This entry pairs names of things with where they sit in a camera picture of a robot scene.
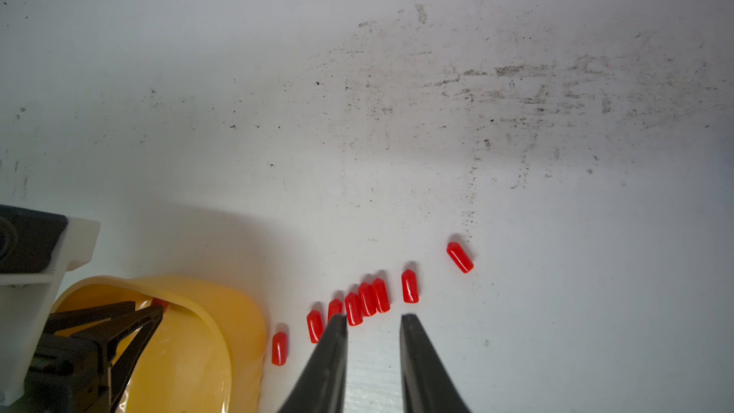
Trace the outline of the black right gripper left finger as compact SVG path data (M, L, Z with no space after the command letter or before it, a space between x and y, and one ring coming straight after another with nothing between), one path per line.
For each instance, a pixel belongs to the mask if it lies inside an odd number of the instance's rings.
M348 323L333 317L280 413L343 411L347 373Z

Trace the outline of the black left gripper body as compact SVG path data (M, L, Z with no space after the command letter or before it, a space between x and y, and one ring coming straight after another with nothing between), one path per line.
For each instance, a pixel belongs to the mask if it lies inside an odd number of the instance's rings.
M108 412L109 363L87 338L41 336L13 412Z

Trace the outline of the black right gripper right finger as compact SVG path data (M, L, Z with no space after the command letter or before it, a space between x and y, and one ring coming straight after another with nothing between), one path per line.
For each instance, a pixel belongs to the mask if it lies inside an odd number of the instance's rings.
M414 314L401 317L399 353L404 412L469 412Z

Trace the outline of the red sleeve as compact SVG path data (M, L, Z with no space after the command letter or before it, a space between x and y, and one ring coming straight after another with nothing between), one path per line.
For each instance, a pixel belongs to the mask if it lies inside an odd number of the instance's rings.
M474 263L461 243L450 242L447 245L447 254L463 273L469 273L473 270Z
M165 312L167 310L168 306L169 306L169 303L167 301L165 301L165 300L160 299L160 298L153 298L151 300L151 305L152 306L161 306L162 307L162 310Z
M363 317L372 317L377 312L377 296L373 285L369 282L361 283L357 295Z
M389 312L391 310L391 302L386 282L378 277L373 281L372 286L375 292L378 312L381 314Z
M361 299L358 294L350 293L344 298L345 313L348 324L357 326L363 323L363 312L361 308Z
M406 269L403 272L401 286L403 287L403 301L405 303L416 304L420 301L420 287L414 270Z
M343 303L339 298L332 299L328 304L327 321L331 321L333 317L343 314Z
M288 361L289 336L286 332L277 332L271 339L271 363L275 366L283 366Z
M323 316L319 310L312 310L307 315L307 326L312 344L318 344L324 333Z

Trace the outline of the yellow plastic storage tray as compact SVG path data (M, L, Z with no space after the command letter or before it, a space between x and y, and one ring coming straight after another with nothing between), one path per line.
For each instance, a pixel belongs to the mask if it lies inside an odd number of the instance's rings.
M169 303L122 396L124 412L255 412L268 331L246 294L181 276L94 276L55 301L56 312L153 298Z

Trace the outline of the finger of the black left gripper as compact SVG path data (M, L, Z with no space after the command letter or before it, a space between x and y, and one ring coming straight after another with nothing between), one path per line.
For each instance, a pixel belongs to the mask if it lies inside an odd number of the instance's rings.
M124 301L53 313L42 335L87 338L101 345L109 363L111 409L108 412L115 412L163 318L161 306L138 309L134 301Z

